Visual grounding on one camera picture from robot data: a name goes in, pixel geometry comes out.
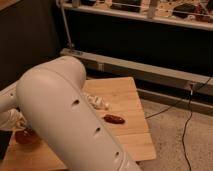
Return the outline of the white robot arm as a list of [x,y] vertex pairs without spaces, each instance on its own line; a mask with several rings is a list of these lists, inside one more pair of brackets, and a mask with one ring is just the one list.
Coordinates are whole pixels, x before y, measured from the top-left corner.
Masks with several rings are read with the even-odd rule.
[[141,171],[82,93],[84,65],[62,56],[0,91],[0,113],[19,108],[71,171]]

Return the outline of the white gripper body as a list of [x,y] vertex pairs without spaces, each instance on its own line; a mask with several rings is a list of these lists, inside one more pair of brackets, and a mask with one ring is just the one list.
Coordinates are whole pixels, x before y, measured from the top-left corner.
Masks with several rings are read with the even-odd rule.
[[0,113],[0,130],[1,131],[13,131],[22,130],[26,126],[26,119],[16,109],[11,109],[9,111]]

